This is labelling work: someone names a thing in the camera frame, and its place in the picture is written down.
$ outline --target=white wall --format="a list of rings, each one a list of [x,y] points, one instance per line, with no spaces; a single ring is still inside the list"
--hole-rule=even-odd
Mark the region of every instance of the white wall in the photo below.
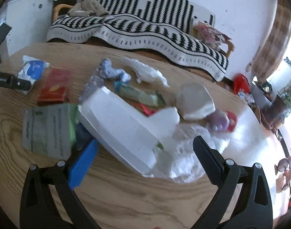
[[[233,79],[243,73],[251,80],[251,72],[245,69],[265,41],[276,13],[277,0],[190,0],[216,16],[215,28],[228,34],[235,51],[229,59],[226,77]]]

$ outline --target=snack wrapper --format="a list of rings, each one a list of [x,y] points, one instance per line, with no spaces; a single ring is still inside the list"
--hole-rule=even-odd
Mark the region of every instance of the snack wrapper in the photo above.
[[[50,64],[40,59],[36,59],[27,55],[22,56],[22,69],[18,73],[18,78],[31,82],[32,87],[36,80],[40,79],[45,68],[49,68]]]
[[[155,91],[155,93],[146,93],[143,90],[119,81],[114,82],[114,90],[123,98],[138,101],[147,106],[162,107],[166,105],[166,102],[158,91]]]

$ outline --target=white cabinet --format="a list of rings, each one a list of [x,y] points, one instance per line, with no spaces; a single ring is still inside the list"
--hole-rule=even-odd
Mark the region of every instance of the white cabinet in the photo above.
[[[12,30],[0,46],[2,61],[33,42],[46,42],[52,24],[52,0],[14,0],[5,9],[5,23]]]

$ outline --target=crumpled blue wrapper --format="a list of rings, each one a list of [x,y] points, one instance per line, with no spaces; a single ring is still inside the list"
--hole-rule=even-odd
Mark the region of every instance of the crumpled blue wrapper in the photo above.
[[[131,75],[123,69],[115,69],[111,66],[110,59],[102,59],[100,67],[97,68],[99,76],[104,79],[119,79],[120,82],[128,84],[132,79]]]

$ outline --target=red plastic bag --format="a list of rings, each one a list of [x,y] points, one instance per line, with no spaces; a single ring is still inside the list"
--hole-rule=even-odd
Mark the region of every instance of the red plastic bag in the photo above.
[[[236,94],[238,94],[240,90],[245,94],[250,92],[248,80],[243,74],[239,74],[233,81],[233,90]]]

